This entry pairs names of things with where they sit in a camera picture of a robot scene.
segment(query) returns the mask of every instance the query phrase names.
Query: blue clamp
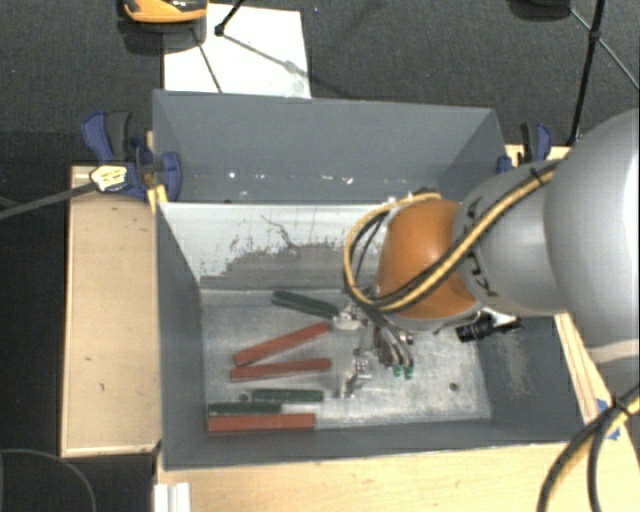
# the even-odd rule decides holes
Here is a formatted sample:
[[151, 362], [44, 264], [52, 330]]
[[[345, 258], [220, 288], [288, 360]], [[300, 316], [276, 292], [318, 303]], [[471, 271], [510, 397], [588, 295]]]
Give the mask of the blue clamp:
[[161, 161], [154, 163], [153, 154], [140, 137], [128, 136], [128, 112], [94, 112], [82, 122], [82, 138], [100, 165], [117, 163], [127, 169], [127, 184], [117, 192], [138, 201], [147, 200], [145, 174], [164, 176], [167, 197], [176, 201], [182, 187], [182, 168], [178, 154], [164, 153]]
[[498, 163], [496, 165], [496, 174], [502, 174], [503, 172], [507, 172], [513, 169], [513, 161], [507, 155], [503, 155], [498, 158]]
[[524, 146], [524, 154], [522, 155], [520, 164], [546, 160], [553, 146], [551, 130], [542, 123], [535, 125], [522, 123], [520, 125], [520, 131], [522, 133], [522, 144]]

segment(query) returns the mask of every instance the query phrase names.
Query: bin floor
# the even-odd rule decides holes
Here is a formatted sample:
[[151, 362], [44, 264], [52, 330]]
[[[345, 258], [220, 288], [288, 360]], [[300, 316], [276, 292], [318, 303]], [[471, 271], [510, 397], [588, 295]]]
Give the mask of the bin floor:
[[[336, 305], [338, 290], [304, 292]], [[284, 412], [314, 412], [317, 428], [425, 423], [490, 418], [490, 406], [474, 344], [460, 343], [453, 330], [415, 338], [412, 379], [394, 377], [371, 358], [373, 379], [351, 398], [338, 398], [340, 382], [353, 364], [360, 332], [332, 330], [261, 363], [330, 358], [328, 372], [232, 383], [233, 354], [321, 321], [270, 304], [271, 292], [201, 290], [205, 389], [208, 402], [238, 401], [255, 388], [321, 389], [320, 404], [288, 404]]]

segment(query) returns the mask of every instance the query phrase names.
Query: clamp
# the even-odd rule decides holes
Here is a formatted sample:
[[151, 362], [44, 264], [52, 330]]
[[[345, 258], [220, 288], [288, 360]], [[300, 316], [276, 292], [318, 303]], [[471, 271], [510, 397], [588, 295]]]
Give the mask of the clamp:
[[94, 112], [82, 122], [82, 138], [100, 166], [91, 172], [99, 192], [117, 193], [138, 201], [147, 200], [147, 177], [164, 184], [169, 201], [176, 201], [182, 186], [178, 154], [163, 153], [154, 162], [153, 154], [140, 137], [129, 137], [129, 112]]

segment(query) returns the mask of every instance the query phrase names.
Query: yellow cable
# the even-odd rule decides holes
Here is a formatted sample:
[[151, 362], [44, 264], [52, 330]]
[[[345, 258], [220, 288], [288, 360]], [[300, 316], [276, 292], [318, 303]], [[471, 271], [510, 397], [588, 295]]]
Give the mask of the yellow cable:
[[[532, 180], [517, 190], [513, 191], [508, 196], [502, 198], [495, 205], [491, 207], [491, 209], [487, 212], [487, 215], [476, 225], [474, 228], [465, 236], [464, 241], [458, 245], [458, 247], [447, 257], [445, 261], [443, 261], [438, 268], [436, 268], [431, 276], [426, 279], [423, 283], [421, 283], [415, 290], [407, 293], [404, 297], [398, 299], [395, 302], [390, 304], [381, 306], [379, 309], [381, 311], [390, 311], [399, 307], [403, 307], [410, 303], [411, 301], [419, 298], [422, 294], [424, 294], [431, 286], [433, 286], [438, 280], [440, 280], [447, 272], [449, 272], [462, 258], [464, 253], [473, 245], [478, 238], [489, 228], [489, 226], [496, 221], [498, 217], [500, 217], [508, 208], [512, 207], [517, 202], [521, 201], [538, 188], [542, 187], [546, 183], [548, 183], [553, 177], [554, 171], [549, 171], [538, 177], [536, 180]], [[411, 204], [417, 201], [423, 201], [426, 199], [439, 199], [440, 196], [438, 194], [422, 194], [420, 196], [415, 196], [414, 198], [408, 197], [397, 204], [388, 204], [384, 205], [367, 215], [365, 215], [360, 221], [356, 224], [356, 226], [351, 230], [347, 240], [345, 242], [344, 249], [344, 269], [345, 269], [345, 277], [347, 280], [347, 285], [350, 287], [352, 293], [358, 298], [358, 300], [362, 301], [365, 304], [376, 305], [378, 301], [369, 299], [366, 297], [362, 291], [357, 287], [355, 279], [353, 277], [353, 271], [351, 268], [351, 260], [350, 260], [350, 252], [351, 252], [351, 244], [353, 243], [353, 239], [355, 238], [357, 232], [361, 229], [361, 227], [366, 224], [369, 220], [371, 220], [376, 215], [380, 213], [387, 212], [392, 210], [393, 208], [404, 206], [407, 204]]]
[[358, 288], [355, 277], [353, 276], [353, 269], [351, 267], [351, 246], [353, 244], [353, 239], [356, 237], [362, 226], [364, 226], [371, 219], [380, 215], [381, 213], [389, 212], [395, 208], [399, 208], [401, 206], [407, 206], [413, 203], [417, 203], [420, 201], [427, 201], [430, 199], [440, 199], [440, 194], [436, 192], [426, 192], [424, 194], [418, 194], [415, 196], [407, 196], [400, 201], [394, 203], [387, 203], [385, 205], [376, 208], [373, 211], [370, 211], [365, 216], [363, 216], [356, 225], [351, 229], [349, 234], [347, 235], [347, 240], [344, 244], [344, 254], [343, 254], [343, 264], [344, 264], [344, 273], [345, 278], [347, 280], [347, 285], [353, 291], [353, 294], [358, 298], [358, 300], [364, 302], [365, 304], [373, 304], [374, 301], [369, 299], [366, 295], [362, 293], [362, 291]]
[[[634, 414], [638, 414], [640, 411], [640, 397], [637, 397], [633, 400], [629, 406], [627, 407], [627, 411], [629, 414], [633, 416]], [[627, 416], [625, 414], [620, 414], [611, 424], [609, 430], [607, 430], [607, 434], [605, 437], [609, 437], [617, 428], [620, 428], [624, 425], [625, 421], [627, 421]], [[571, 456], [567, 459], [567, 462], [564, 464], [562, 471], [558, 474], [558, 478], [556, 479], [553, 487], [551, 488], [551, 495], [549, 498], [553, 497], [553, 494], [556, 489], [560, 487], [562, 481], [565, 477], [576, 467], [576, 465], [585, 457], [589, 450], [591, 450], [591, 445], [593, 444], [593, 440], [597, 434], [597, 431], [593, 432], [582, 444], [582, 446], [573, 452]]]

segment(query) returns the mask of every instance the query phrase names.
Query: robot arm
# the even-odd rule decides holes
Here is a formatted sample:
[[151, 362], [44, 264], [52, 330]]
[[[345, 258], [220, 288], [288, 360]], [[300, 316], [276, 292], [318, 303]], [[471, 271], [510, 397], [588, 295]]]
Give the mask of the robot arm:
[[345, 252], [365, 311], [408, 331], [468, 324], [485, 307], [568, 311], [610, 390], [637, 381], [637, 109], [587, 134], [566, 160], [495, 176], [461, 205], [409, 203], [388, 223], [371, 295], [351, 279]]

